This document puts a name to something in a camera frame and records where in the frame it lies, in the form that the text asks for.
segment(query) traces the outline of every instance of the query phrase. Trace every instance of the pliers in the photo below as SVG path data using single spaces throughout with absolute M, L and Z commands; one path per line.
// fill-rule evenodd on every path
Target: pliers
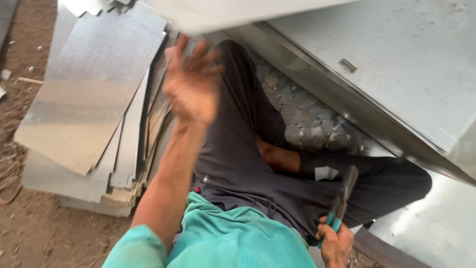
M 344 177 L 342 179 L 342 185 L 340 187 L 340 192 L 334 199 L 332 207 L 329 210 L 329 214 L 327 215 L 326 224 L 331 226 L 336 233 L 339 231 L 340 224 L 342 223 L 342 218 L 344 218 L 344 214 L 346 213 L 347 200 L 349 200 L 349 197 L 352 194 L 352 190 L 354 190 L 354 186 L 357 182 L 357 177 L 357 167 L 351 165 L 344 174 Z M 323 241 L 324 238 L 321 238 L 321 240 L 319 240 L 319 244 L 317 245 L 318 248 L 322 247 Z

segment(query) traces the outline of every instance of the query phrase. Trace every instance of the right hand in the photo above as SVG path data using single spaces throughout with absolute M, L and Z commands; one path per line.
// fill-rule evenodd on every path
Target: right hand
M 343 223 L 340 225 L 339 231 L 334 232 L 332 227 L 325 224 L 327 216 L 321 217 L 321 222 L 317 227 L 316 238 L 324 241 L 321 247 L 321 256 L 324 260 L 326 268 L 344 268 L 349 259 L 352 244 L 354 244 L 354 234 Z
M 181 121 L 206 126 L 217 117 L 220 73 L 224 67 L 212 64 L 220 51 L 208 52 L 205 39 L 186 61 L 183 53 L 187 44 L 188 37 L 181 34 L 177 45 L 166 50 L 169 63 L 162 90 Z

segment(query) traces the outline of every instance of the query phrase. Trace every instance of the black trousers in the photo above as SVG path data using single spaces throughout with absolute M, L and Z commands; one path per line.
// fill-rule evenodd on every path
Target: black trousers
M 301 152 L 300 178 L 273 172 L 257 146 L 265 142 L 287 148 L 285 124 L 265 96 L 246 50 L 234 41 L 218 45 L 225 65 L 216 121 L 209 127 L 194 173 L 193 187 L 225 211 L 251 206 L 317 244 L 318 219 L 327 214 L 340 188 L 340 178 L 315 181 L 314 167 L 330 166 L 343 174 L 359 170 L 344 223 L 354 227 L 422 199 L 431 177 L 415 164 L 391 157 Z

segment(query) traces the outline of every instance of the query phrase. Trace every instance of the knee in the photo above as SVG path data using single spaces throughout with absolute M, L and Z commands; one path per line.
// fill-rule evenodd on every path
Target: knee
M 416 164 L 402 158 L 394 158 L 394 168 L 406 178 L 407 187 L 411 188 L 419 199 L 424 198 L 431 190 L 432 179 L 430 174 Z

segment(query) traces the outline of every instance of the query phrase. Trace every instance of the dirt ground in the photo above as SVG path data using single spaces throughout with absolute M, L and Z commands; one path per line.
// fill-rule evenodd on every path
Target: dirt ground
M 12 71 L 0 82 L 7 92 L 0 100 L 0 187 L 16 174 L 13 185 L 0 192 L 9 200 L 21 185 L 26 149 L 13 135 L 40 86 L 16 81 L 18 77 L 43 80 L 56 18 L 57 0 L 19 0 L 0 52 L 0 70 Z M 22 189 L 13 201 L 0 205 L 0 267 L 98 268 L 127 231 L 131 218 L 116 218 L 63 208 L 54 195 Z M 380 265 L 359 252 L 352 253 L 352 268 Z

